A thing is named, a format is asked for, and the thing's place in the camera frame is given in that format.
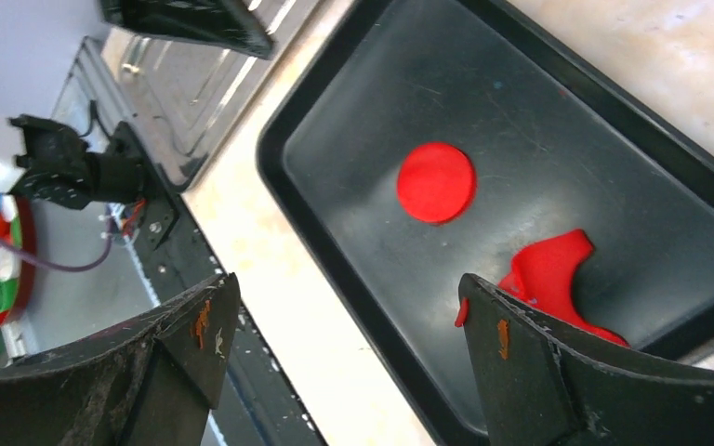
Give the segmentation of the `red dough piece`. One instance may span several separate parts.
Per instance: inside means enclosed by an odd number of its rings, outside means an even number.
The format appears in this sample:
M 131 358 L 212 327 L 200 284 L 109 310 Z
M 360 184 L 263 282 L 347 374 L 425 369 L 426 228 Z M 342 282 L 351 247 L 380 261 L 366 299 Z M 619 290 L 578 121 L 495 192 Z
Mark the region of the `red dough piece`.
M 509 273 L 499 282 L 498 289 L 530 308 L 628 348 L 621 336 L 586 321 L 575 308 L 575 273 L 592 252 L 593 245 L 583 230 L 529 244 L 512 257 Z

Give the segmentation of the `black baking tray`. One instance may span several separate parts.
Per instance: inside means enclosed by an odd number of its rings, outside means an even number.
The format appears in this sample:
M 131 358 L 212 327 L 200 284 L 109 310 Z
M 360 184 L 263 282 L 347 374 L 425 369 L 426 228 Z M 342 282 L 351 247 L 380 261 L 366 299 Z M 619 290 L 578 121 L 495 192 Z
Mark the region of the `black baking tray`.
M 442 225 L 396 196 L 428 142 L 478 188 Z M 504 1 L 358 1 L 265 128 L 273 198 L 434 440 L 486 445 L 457 286 L 582 229 L 574 301 L 629 349 L 714 346 L 714 158 Z

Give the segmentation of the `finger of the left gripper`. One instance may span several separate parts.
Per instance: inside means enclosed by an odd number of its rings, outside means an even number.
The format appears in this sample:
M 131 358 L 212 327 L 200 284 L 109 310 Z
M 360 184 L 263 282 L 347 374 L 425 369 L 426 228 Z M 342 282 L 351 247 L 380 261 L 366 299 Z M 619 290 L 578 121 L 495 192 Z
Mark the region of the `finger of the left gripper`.
M 217 46 L 269 59 L 275 42 L 240 0 L 100 0 L 107 23 L 143 37 Z

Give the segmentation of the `round red dough wrapper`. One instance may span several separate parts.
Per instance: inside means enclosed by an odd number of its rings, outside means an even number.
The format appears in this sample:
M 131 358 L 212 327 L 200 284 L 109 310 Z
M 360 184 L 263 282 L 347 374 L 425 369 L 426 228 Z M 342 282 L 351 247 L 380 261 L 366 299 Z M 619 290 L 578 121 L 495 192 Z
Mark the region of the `round red dough wrapper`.
M 446 224 L 463 214 L 478 188 L 469 156 L 444 142 L 428 142 L 404 158 L 396 181 L 401 208 L 431 225 Z

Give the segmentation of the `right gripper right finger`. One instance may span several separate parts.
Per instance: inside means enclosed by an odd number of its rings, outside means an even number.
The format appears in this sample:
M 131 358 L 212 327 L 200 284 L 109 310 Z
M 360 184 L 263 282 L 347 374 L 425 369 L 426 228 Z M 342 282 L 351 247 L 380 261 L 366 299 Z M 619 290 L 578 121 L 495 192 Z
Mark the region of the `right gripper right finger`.
M 623 348 L 467 273 L 458 296 L 494 445 L 714 445 L 714 371 Z

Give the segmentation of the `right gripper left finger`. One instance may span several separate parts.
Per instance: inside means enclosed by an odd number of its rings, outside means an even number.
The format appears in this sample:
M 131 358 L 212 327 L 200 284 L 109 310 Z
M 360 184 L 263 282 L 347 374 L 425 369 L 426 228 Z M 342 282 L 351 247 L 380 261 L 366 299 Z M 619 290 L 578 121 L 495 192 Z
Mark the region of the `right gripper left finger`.
M 241 303 L 233 274 L 0 368 L 0 445 L 196 445 Z

